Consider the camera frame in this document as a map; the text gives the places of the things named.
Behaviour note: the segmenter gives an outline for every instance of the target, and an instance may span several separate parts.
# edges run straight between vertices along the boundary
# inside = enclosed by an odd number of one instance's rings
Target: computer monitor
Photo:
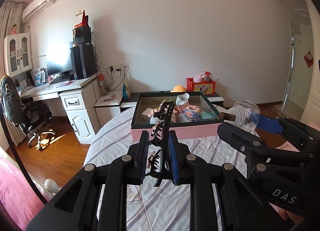
[[[47,71],[48,76],[72,70],[71,53],[73,42],[48,49]]]

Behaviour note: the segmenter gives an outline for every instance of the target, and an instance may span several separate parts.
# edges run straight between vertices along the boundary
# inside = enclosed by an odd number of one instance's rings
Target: office chair
[[[40,144],[42,135],[56,134],[54,131],[44,131],[45,124],[52,118],[48,106],[42,101],[31,101],[24,104],[9,76],[2,77],[0,94],[5,117],[30,137],[29,148],[32,147],[31,141],[38,138],[39,151],[42,151]]]

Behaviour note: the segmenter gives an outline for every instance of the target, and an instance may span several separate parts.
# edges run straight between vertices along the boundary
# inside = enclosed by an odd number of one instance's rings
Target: cabinet handle
[[[73,128],[73,126],[74,127],[76,127],[74,124],[71,124],[71,126],[72,126],[72,129],[73,129],[73,131],[75,132],[75,133],[77,133],[77,131]]]

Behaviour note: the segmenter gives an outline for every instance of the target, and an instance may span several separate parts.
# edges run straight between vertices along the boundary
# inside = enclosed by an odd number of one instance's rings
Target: red door decoration
[[[314,59],[313,59],[311,52],[309,51],[303,58],[304,58],[305,62],[307,63],[308,68],[310,68],[314,62]]]

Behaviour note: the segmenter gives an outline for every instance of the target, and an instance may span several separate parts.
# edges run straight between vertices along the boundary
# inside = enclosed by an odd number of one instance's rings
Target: white nightstand
[[[103,127],[108,121],[121,113],[120,103],[123,96],[122,91],[108,92],[108,95],[112,93],[117,96],[116,99],[109,101],[98,101],[94,105],[101,127]]]

